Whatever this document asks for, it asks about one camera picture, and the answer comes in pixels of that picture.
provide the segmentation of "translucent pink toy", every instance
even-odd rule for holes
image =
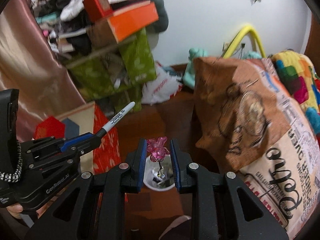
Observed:
[[[159,137],[156,139],[147,140],[147,152],[151,153],[150,160],[152,162],[162,162],[166,155],[169,155],[169,150],[164,147],[164,143],[167,141],[166,137]]]

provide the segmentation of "curtain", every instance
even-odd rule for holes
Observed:
[[[48,116],[85,103],[52,53],[29,2],[10,0],[0,14],[0,90],[20,90],[16,128],[22,141],[30,140]]]

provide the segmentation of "pink keychain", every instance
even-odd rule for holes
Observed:
[[[165,142],[167,141],[167,137],[159,137],[156,139],[149,139],[147,140],[147,152],[150,152],[150,160],[152,162],[159,163],[159,171],[158,177],[164,178],[164,170],[161,165],[161,162],[164,160],[166,155],[170,155],[169,150],[164,146]]]

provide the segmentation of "yellow arch handle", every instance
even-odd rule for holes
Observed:
[[[235,52],[236,48],[238,47],[238,45],[240,44],[240,42],[242,41],[242,39],[244,38],[244,36],[246,36],[248,33],[250,33],[253,36],[253,38],[257,41],[261,56],[266,57],[266,54],[264,52],[264,49],[257,31],[251,25],[246,25],[245,27],[242,28],[241,31],[239,31],[237,36],[233,39],[227,51],[223,55],[223,58],[231,57]]]

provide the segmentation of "magenta patch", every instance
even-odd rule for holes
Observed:
[[[294,99],[298,101],[299,104],[302,104],[303,102],[307,101],[309,99],[309,93],[306,86],[306,83],[303,79],[303,77],[298,77],[301,88],[293,94]]]

